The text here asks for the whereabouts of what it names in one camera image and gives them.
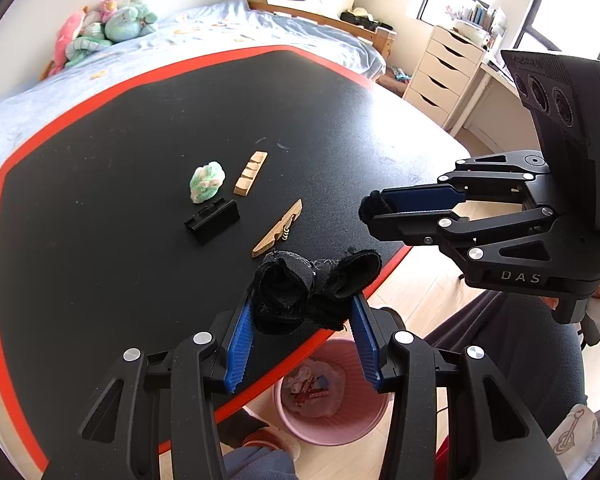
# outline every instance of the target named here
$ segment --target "red table edge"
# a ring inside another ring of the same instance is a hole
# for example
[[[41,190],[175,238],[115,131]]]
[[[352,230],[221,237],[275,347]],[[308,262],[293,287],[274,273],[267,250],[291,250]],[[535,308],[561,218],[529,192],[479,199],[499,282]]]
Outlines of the red table edge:
[[[337,72],[341,76],[344,76],[349,80],[352,80],[353,82],[364,86],[370,91],[385,91],[380,86],[373,83],[364,76],[356,74],[355,72],[352,72],[351,70],[344,68],[343,66],[337,63],[334,63],[322,57],[316,56],[315,54],[311,54],[310,52],[306,52],[304,50],[300,50],[298,48],[288,45],[255,46],[249,48],[242,48],[238,50],[217,52],[214,54],[208,54],[207,56],[186,59],[170,65],[156,68],[149,72],[145,72],[133,78],[127,79],[123,82],[117,83],[116,85],[113,85],[112,87],[103,90],[99,94],[96,94],[86,99],[80,104],[75,105],[74,108],[71,108],[64,114],[55,118],[45,127],[43,127],[40,131],[38,131],[28,140],[26,140],[26,142],[24,142],[20,147],[18,147],[15,150],[15,152],[13,152],[9,156],[9,158],[4,162],[4,164],[0,167],[0,196],[2,193],[2,187],[4,185],[4,180],[7,173],[19,161],[21,161],[25,156],[29,155],[29,153],[31,153],[33,150],[35,150],[37,147],[39,147],[41,144],[43,144],[46,140],[51,138],[56,133],[60,132],[75,121],[79,120],[81,117],[89,114],[90,112],[93,112],[96,108],[99,108],[103,104],[106,104],[107,102],[111,101],[123,92],[143,84],[162,81],[163,79],[180,75],[185,72],[190,72],[191,70],[204,68],[206,66],[211,66],[214,64],[239,59],[246,59],[248,57],[259,56],[260,54],[265,54],[267,52],[285,50],[298,54],[299,56],[303,56],[320,65],[323,65],[329,68],[330,70]],[[378,278],[375,280],[375,282],[373,282],[372,285],[365,289],[366,297],[369,297],[373,293],[373,291],[375,291],[376,288],[380,286],[380,284],[388,277],[392,270],[394,270],[395,267],[397,267],[397,265],[400,263],[400,261],[407,255],[410,249],[410,247],[406,246],[400,248],[398,253],[396,253],[394,257],[382,268],[382,271]],[[224,420],[232,413],[235,413],[247,402],[254,399],[257,395],[266,390],[279,378],[282,378],[285,374],[287,374],[299,363],[301,363],[305,358],[309,357],[309,355],[311,355],[312,352],[314,352],[314,350],[318,348],[318,346],[320,346],[329,338],[331,333],[332,332],[328,330],[319,330],[317,333],[315,333],[314,336],[309,338],[302,346],[296,349],[284,361],[282,361],[275,368],[270,370],[266,375],[257,380],[255,383],[253,383],[249,388],[235,396],[231,401],[229,401],[228,403],[221,406],[218,410],[216,410],[216,421]],[[6,411],[24,447],[26,448],[27,452],[33,459],[33,462],[40,469],[40,471],[44,471],[48,463],[48,459],[46,458],[44,452],[38,444],[38,441],[33,435],[33,432],[31,431],[31,428],[27,423],[27,419],[25,418],[24,412],[20,407],[18,397],[16,396],[15,389],[13,387],[13,383],[9,375],[1,342],[0,396],[2,397],[2,402],[5,405]],[[169,449],[169,444],[169,442],[163,443],[160,446],[160,452]]]

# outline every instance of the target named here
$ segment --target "pink trash can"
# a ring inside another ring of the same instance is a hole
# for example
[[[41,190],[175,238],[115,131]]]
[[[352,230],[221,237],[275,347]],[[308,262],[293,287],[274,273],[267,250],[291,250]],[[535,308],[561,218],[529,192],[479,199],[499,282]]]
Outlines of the pink trash can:
[[[337,364],[344,369],[344,398],[333,416],[302,416],[282,405],[282,380],[279,380],[273,389],[273,399],[289,432],[316,446],[342,446],[362,438],[375,428],[386,411],[389,396],[376,393],[365,379],[356,344],[350,339],[328,339],[311,355],[311,359]]]

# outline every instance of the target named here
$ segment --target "camera lens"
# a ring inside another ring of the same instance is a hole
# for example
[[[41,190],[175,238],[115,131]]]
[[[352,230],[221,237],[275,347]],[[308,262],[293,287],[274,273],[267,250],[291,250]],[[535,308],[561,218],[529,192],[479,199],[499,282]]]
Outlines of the camera lens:
[[[529,76],[529,86],[531,86],[531,93],[534,95],[534,99],[536,100],[536,103],[538,103],[540,109],[543,112],[549,111],[549,99],[547,99],[544,88],[542,88],[538,79]]]
[[[562,122],[567,126],[571,126],[573,124],[573,111],[571,110],[571,105],[569,104],[567,97],[557,88],[554,88],[554,103]]]
[[[524,96],[529,97],[529,90],[526,89],[525,82],[522,81],[522,78],[516,74],[513,76],[513,81],[515,81],[516,86],[518,87],[518,91]]]

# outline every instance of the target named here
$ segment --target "white drawer cabinet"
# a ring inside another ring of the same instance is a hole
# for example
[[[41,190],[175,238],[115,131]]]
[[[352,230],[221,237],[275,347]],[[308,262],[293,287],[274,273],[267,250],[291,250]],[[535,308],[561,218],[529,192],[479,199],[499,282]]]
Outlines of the white drawer cabinet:
[[[434,27],[403,98],[446,126],[483,55],[481,48],[459,34]]]
[[[429,99],[427,99],[426,97],[419,94],[413,89],[407,90],[407,93],[404,95],[404,99],[408,103],[415,106],[418,110],[420,110],[438,126],[442,126],[445,123],[446,118],[448,117],[447,112],[445,112],[433,101],[430,101]]]
[[[411,89],[420,95],[429,96],[430,100],[442,108],[446,113],[450,113],[458,101],[458,95],[448,87],[443,85],[437,79],[425,74],[416,72],[411,82]]]
[[[448,46],[460,56],[473,61],[474,64],[478,64],[484,53],[479,46],[474,45],[467,38],[463,38],[456,32],[446,30],[446,28],[434,27],[431,39]]]

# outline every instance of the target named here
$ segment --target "wooden block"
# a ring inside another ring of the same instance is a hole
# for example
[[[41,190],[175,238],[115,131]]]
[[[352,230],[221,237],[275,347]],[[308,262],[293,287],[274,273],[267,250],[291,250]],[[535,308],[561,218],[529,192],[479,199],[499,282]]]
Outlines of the wooden block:
[[[265,237],[253,248],[253,251],[251,251],[251,257],[256,258],[272,248],[273,244],[276,243],[276,240],[283,236],[285,229],[289,229],[291,222],[294,222],[296,218],[300,216],[301,212],[302,200],[298,199],[296,203],[291,206],[291,209],[289,209],[289,211],[287,211],[280,219],[280,222],[275,224],[271,231],[269,231]]]
[[[256,178],[257,174],[258,174],[258,170],[247,170],[247,168],[244,168],[244,171],[242,172],[242,176],[244,178],[249,178],[251,180]]]
[[[238,182],[235,183],[234,193],[240,196],[247,196],[251,186],[253,185],[253,181],[255,180],[260,168],[262,167],[262,163],[267,158],[267,152],[255,152],[251,155],[251,158],[247,162],[244,170],[242,170],[242,174],[238,179]]]

